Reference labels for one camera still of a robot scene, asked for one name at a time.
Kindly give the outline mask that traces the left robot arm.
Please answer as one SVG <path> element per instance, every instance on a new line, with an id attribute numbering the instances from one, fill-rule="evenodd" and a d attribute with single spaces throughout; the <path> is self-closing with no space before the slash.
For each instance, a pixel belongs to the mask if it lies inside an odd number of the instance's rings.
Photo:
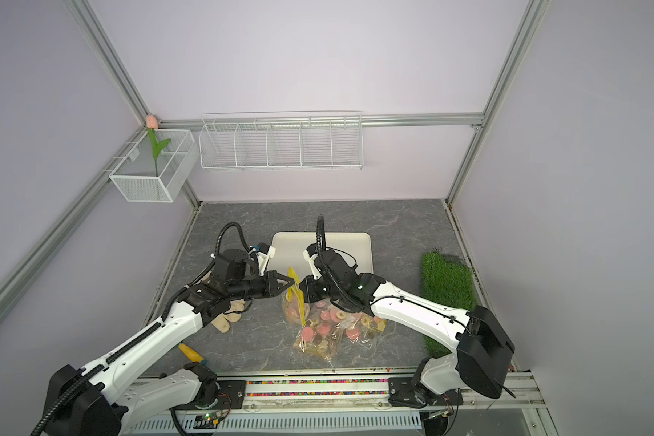
<path id="1" fill-rule="evenodd" d="M 133 383 L 167 352 L 225 314 L 233 303 L 273 298 L 290 289 L 290 276 L 270 271 L 271 245 L 243 243 L 214 250 L 196 278 L 178 290 L 162 313 L 111 352 L 76 369 L 65 365 L 50 379 L 34 435 L 119 435 L 163 410 L 187 404 L 213 406 L 223 396 L 215 372 L 203 363 L 137 389 Z"/>

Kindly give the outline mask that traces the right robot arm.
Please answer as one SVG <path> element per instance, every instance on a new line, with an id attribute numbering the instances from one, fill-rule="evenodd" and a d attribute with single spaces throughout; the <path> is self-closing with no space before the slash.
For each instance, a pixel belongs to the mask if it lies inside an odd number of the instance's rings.
<path id="1" fill-rule="evenodd" d="M 507 392 L 505 381 L 515 346 L 496 316 L 486 307 L 458 309 L 405 292 L 381 276 L 357 272 L 340 250 L 327 245 L 323 217 L 318 217 L 316 241 L 304 258 L 311 273 L 300 283 L 306 299 L 324 299 L 347 314 L 402 324 L 449 350 L 440 358 L 421 361 L 403 386 L 390 389 L 389 403 L 421 409 L 454 405 L 455 392 L 469 388 L 498 400 Z"/>

